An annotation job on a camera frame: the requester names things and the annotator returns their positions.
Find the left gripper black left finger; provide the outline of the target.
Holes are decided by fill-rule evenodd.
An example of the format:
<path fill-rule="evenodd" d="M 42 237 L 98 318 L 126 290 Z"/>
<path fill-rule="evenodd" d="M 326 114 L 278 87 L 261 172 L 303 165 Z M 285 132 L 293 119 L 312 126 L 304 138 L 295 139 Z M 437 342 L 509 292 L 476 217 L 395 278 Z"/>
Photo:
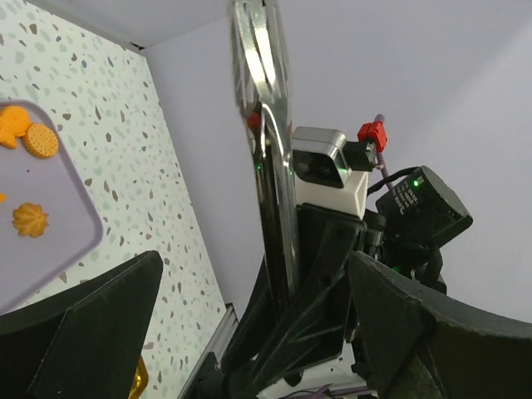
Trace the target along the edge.
<path fill-rule="evenodd" d="M 1 316 L 3 398 L 127 398 L 158 296 L 154 250 Z"/>

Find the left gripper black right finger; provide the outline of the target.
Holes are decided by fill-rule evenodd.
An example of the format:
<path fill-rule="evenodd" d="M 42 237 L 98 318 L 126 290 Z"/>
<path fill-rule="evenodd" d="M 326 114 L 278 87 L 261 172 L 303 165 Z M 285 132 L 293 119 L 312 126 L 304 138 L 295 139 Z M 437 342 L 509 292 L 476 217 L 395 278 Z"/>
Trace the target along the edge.
<path fill-rule="evenodd" d="M 474 308 L 362 252 L 349 281 L 380 398 L 529 398 L 531 325 Z"/>

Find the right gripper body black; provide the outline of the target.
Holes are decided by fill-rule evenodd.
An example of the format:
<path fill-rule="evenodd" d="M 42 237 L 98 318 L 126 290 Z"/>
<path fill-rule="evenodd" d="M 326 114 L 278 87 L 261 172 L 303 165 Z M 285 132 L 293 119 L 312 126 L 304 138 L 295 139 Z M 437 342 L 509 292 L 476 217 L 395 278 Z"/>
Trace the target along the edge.
<path fill-rule="evenodd" d="M 368 249 L 367 222 L 316 205 L 298 206 L 302 286 L 293 301 L 290 369 L 302 372 L 331 360 L 353 333 L 357 316 L 347 266 Z"/>

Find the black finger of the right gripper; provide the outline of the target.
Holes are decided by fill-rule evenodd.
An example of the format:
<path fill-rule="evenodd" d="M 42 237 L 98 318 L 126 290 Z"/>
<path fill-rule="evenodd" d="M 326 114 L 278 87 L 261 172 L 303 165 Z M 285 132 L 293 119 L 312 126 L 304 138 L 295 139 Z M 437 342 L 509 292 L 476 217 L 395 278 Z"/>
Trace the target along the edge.
<path fill-rule="evenodd" d="M 308 224 L 300 239 L 303 283 L 259 350 L 249 374 L 254 394 L 342 351 L 352 302 L 347 264 L 366 224 L 341 215 L 312 216 Z"/>
<path fill-rule="evenodd" d="M 222 357 L 222 371 L 236 372 L 266 347 L 263 360 L 276 364 L 273 366 L 276 373 L 289 374 L 287 360 L 281 360 L 280 354 L 278 360 L 273 359 L 274 349 L 280 352 L 281 347 L 288 347 L 289 333 L 288 320 L 278 320 L 275 315 L 268 268 L 263 259 L 247 308 Z"/>

